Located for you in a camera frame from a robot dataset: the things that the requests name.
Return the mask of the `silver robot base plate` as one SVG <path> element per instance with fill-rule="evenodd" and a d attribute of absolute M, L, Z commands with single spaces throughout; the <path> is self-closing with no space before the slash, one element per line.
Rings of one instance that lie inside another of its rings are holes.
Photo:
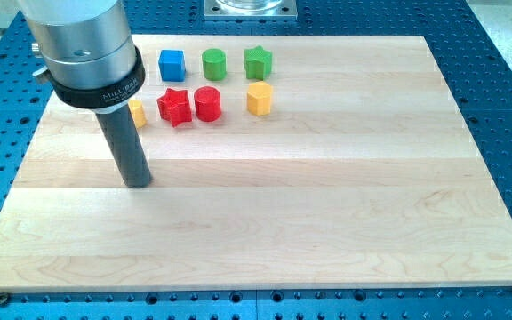
<path fill-rule="evenodd" d="M 206 20 L 294 20 L 296 0 L 204 0 Z"/>

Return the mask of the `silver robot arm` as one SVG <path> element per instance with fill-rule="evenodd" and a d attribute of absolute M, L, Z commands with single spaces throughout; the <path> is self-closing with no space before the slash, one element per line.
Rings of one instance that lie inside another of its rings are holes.
<path fill-rule="evenodd" d="M 121 0 L 19 0 L 57 96 L 75 108 L 125 103 L 145 69 Z"/>

